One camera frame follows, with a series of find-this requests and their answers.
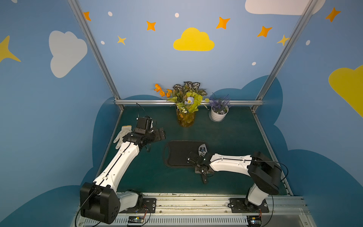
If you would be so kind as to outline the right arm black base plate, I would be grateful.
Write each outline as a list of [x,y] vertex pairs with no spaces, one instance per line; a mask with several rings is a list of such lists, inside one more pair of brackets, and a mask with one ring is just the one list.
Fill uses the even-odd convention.
[[232,213],[269,213],[266,200],[263,200],[261,205],[255,205],[246,198],[230,198],[227,206]]

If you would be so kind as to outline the black cutting board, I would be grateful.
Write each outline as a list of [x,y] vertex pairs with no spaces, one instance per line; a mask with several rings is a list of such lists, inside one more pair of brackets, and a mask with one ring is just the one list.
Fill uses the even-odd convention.
[[209,145],[205,141],[170,141],[164,147],[162,158],[167,167],[170,168],[192,168],[187,159],[192,152],[198,155],[198,148],[201,144]]

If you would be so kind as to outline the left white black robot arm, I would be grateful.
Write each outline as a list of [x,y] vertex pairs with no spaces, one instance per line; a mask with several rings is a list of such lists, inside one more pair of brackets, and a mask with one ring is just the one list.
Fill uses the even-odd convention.
[[153,142],[165,139],[163,128],[135,129],[123,137],[118,152],[105,170],[91,183],[80,189],[78,216],[112,224],[119,212],[142,207],[141,193],[132,190],[117,195],[117,188],[131,162],[141,149]]

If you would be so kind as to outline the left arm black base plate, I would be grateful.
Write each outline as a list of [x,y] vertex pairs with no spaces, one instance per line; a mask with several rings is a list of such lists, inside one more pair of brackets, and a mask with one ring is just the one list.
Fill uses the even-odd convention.
[[138,201],[137,205],[132,208],[128,208],[119,213],[140,213],[144,214],[148,209],[148,213],[156,212],[157,199],[156,198],[143,198],[143,201]]

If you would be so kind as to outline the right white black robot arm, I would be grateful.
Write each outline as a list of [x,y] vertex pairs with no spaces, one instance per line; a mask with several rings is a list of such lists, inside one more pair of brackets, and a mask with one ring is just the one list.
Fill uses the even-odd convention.
[[204,184],[209,174],[225,171],[249,176],[254,184],[243,201],[243,209],[253,212],[263,205],[269,195],[279,194],[282,169],[278,162],[272,161],[261,152],[247,156],[225,156],[220,154],[197,155],[191,152],[187,162],[202,176]]

